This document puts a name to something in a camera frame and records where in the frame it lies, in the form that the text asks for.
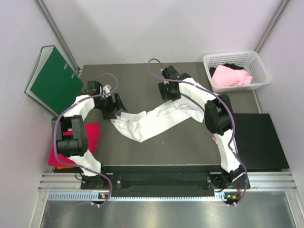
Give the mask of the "white t shirt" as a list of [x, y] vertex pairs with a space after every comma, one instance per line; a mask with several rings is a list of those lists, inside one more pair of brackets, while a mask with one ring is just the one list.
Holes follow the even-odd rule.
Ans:
[[123, 136], [142, 143], [189, 118], [202, 123], [204, 112], [191, 100], [181, 97], [176, 101], [167, 101], [148, 112], [122, 112], [112, 119], [111, 123]]

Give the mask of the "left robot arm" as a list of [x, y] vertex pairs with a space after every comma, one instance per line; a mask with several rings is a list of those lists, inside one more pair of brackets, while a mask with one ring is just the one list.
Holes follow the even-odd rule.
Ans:
[[81, 181], [87, 188], [110, 186], [103, 165], [96, 160], [89, 149], [84, 120], [89, 112], [98, 109], [105, 120], [115, 119], [115, 113], [125, 110], [118, 93], [111, 92], [111, 86], [90, 81], [87, 88], [59, 117], [52, 120], [53, 150], [56, 160], [65, 165], [74, 165], [83, 172]]

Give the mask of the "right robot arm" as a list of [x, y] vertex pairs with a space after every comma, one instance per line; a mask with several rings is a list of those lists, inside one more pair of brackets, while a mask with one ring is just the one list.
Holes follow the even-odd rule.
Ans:
[[243, 175], [235, 138], [235, 123], [229, 97], [211, 92], [197, 83], [189, 74], [179, 74], [173, 66], [161, 70], [164, 82], [159, 83], [159, 91], [164, 101], [178, 100], [185, 96], [203, 108], [204, 123], [213, 134], [220, 158], [221, 173], [211, 174], [209, 184], [214, 189], [233, 188]]

